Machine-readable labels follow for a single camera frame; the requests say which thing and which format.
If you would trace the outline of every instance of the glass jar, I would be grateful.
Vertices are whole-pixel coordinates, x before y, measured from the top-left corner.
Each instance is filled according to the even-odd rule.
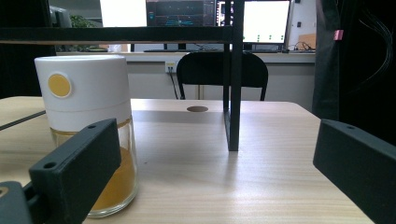
[[[121,165],[108,181],[88,217],[106,217],[127,206],[137,193],[137,165],[132,117],[117,125],[120,139]],[[51,129],[56,147],[76,132]]]

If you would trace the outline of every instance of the black panel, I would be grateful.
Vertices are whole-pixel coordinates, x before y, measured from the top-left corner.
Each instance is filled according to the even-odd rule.
[[[50,26],[47,1],[0,0],[0,27]],[[55,55],[53,46],[0,44],[0,99],[39,96],[34,58]]]
[[[314,165],[375,223],[396,223],[396,147],[351,125],[323,120]]]
[[[394,7],[386,0],[317,0],[312,111],[396,145]],[[334,32],[343,30],[341,40]]]
[[[33,218],[48,224],[81,223],[120,162],[116,120],[88,125],[29,169],[36,195],[44,195],[50,209],[45,218]]]

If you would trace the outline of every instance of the wooden table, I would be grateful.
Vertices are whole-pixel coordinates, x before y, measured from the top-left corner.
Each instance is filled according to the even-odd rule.
[[[3,117],[42,100],[0,105]],[[222,101],[133,99],[132,109],[137,196],[84,223],[373,223],[314,167],[319,119],[296,104],[242,102],[239,152],[228,151]],[[0,182],[25,185],[28,168],[53,149],[46,115],[1,131]]]

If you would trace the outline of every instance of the computer monitor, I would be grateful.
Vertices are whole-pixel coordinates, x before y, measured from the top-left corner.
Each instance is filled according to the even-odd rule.
[[[214,26],[215,0],[146,0],[148,26]]]
[[[49,6],[50,20],[53,27],[71,28],[72,21],[67,9]]]
[[[216,25],[224,25],[225,1],[219,0],[216,9]],[[244,47],[251,45],[274,45],[278,49],[285,47],[290,0],[245,1]]]

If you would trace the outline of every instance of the black office chair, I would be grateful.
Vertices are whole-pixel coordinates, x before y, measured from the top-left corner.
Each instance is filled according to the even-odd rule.
[[[177,64],[177,82],[180,100],[185,100],[183,84],[223,86],[223,58],[221,51],[192,52]],[[268,69],[258,56],[242,54],[242,87],[262,88],[260,100],[265,98],[268,83]]]

